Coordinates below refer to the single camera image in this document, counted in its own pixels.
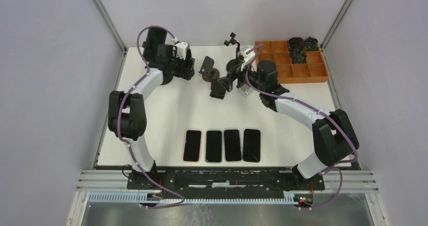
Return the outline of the clear case phone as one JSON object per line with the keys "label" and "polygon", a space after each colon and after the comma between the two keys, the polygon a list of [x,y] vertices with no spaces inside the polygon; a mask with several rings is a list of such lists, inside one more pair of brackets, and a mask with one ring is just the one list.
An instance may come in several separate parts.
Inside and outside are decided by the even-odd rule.
{"label": "clear case phone", "polygon": [[205,161],[220,163],[223,160],[222,131],[210,130],[206,133]]}

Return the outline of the pink case phone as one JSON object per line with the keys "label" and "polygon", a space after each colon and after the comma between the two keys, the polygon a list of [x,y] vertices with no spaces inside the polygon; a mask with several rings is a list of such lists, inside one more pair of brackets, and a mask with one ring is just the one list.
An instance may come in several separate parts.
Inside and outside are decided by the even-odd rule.
{"label": "pink case phone", "polygon": [[185,134],[183,160],[185,162],[200,161],[202,132],[199,130],[188,130]]}

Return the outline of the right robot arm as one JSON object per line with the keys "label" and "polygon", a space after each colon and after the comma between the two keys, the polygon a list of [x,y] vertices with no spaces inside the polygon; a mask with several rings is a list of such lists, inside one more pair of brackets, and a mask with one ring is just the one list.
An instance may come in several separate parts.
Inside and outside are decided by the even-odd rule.
{"label": "right robot arm", "polygon": [[253,70],[250,64],[233,59],[226,71],[227,85],[237,81],[237,88],[244,93],[248,89],[257,91],[264,106],[293,118],[312,132],[313,153],[292,168],[291,182],[296,189],[306,189],[313,176],[328,172],[334,165],[357,160],[359,142],[347,113],[321,109],[296,97],[279,83],[274,62],[261,61]]}

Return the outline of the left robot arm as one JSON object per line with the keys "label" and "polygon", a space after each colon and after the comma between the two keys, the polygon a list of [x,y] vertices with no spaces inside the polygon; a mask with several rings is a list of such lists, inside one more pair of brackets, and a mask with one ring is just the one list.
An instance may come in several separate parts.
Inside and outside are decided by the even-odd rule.
{"label": "left robot arm", "polygon": [[114,90],[109,95],[108,128],[127,147],[133,160],[133,168],[142,172],[139,183],[146,189],[158,185],[158,175],[152,170],[155,160],[151,156],[144,133],[147,127],[145,100],[162,85],[175,77],[190,80],[194,76],[194,62],[190,44],[177,41],[175,44],[159,44],[155,49],[148,45],[137,48],[144,59],[146,70],[127,91]]}

